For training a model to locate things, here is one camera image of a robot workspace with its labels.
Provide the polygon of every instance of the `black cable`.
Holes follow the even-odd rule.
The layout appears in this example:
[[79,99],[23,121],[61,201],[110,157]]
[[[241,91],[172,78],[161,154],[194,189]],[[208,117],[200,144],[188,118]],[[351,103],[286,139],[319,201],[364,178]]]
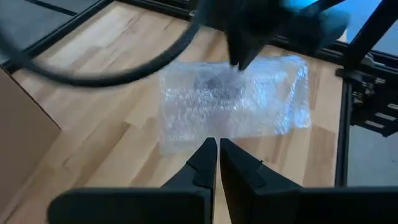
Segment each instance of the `black cable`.
[[200,25],[205,23],[207,14],[210,11],[211,0],[201,0],[198,3],[198,9],[193,17],[189,27],[184,33],[165,51],[156,56],[152,60],[129,70],[98,75],[80,75],[67,72],[53,72],[46,70],[40,65],[32,61],[25,53],[21,52],[15,44],[9,40],[4,30],[0,28],[0,50],[2,50],[16,63],[19,63],[27,70],[34,72],[36,75],[48,78],[51,81],[70,86],[99,88],[116,85],[128,84],[141,78],[148,77],[150,74],[162,69],[174,59],[176,59],[190,44],[195,34],[198,32]]
[[50,10],[53,10],[55,12],[59,12],[59,13],[62,13],[62,14],[68,15],[68,16],[77,15],[76,12],[73,12],[71,10],[68,10],[68,9],[65,9],[65,8],[62,8],[62,7],[51,5],[51,4],[47,3],[47,2],[42,2],[42,1],[39,1],[39,0],[25,0],[25,1],[27,1],[29,3],[32,3],[32,4],[35,4],[36,6],[44,7],[46,9],[50,9]]

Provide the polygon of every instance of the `black robot end effector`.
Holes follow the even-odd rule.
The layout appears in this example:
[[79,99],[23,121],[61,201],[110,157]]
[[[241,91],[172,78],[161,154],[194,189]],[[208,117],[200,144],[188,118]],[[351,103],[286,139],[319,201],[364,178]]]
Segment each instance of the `black robot end effector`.
[[[217,155],[208,138],[160,188],[68,191],[50,204],[49,223],[212,224]],[[303,188],[229,139],[220,140],[220,171],[232,224],[397,219],[397,187]]]
[[[348,26],[349,15],[330,9],[344,0],[319,0],[297,9],[284,0],[214,0],[207,25],[226,34],[229,61],[246,69],[276,35],[308,54],[333,43]],[[194,8],[195,1],[190,3]]]

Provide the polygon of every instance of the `robotic arm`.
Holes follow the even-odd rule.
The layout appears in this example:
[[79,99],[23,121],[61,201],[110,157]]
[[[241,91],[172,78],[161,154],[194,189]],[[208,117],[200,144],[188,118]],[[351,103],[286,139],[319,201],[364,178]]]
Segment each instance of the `robotic arm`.
[[197,9],[193,20],[167,50],[137,68],[114,74],[76,75],[46,70],[21,52],[1,29],[0,50],[25,69],[57,83],[87,88],[116,86],[145,78],[168,65],[188,47],[201,24],[207,23],[225,32],[230,64],[244,70],[275,35],[283,35],[289,44],[314,53],[338,39],[347,28],[346,13],[326,11],[344,0],[319,0],[304,8],[298,8],[294,1],[191,0]]

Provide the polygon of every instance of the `wooden floor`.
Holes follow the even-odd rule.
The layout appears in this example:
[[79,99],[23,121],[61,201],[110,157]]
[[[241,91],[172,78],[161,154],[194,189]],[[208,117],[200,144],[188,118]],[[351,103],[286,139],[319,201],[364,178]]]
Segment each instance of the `wooden floor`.
[[[114,2],[37,60],[79,72],[131,68],[166,49],[186,26],[185,21]],[[292,53],[267,46],[262,54]],[[334,76],[335,65],[303,57],[310,67],[312,127],[235,142],[298,184],[332,186],[342,82]],[[209,28],[202,28],[179,57],[183,61],[227,59],[223,34]],[[193,154],[160,154],[156,75],[107,90],[65,88],[24,71],[15,78],[63,132],[10,204],[12,215],[6,223],[45,223],[51,199],[73,187],[161,186]],[[215,223],[229,222],[218,172]]]

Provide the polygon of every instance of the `bubble wrap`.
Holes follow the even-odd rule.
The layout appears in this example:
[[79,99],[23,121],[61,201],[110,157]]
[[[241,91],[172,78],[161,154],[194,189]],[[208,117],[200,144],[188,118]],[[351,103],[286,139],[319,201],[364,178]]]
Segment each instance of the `bubble wrap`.
[[310,125],[308,68],[298,56],[225,63],[175,62],[160,72],[164,152],[197,149],[210,136],[286,134]]

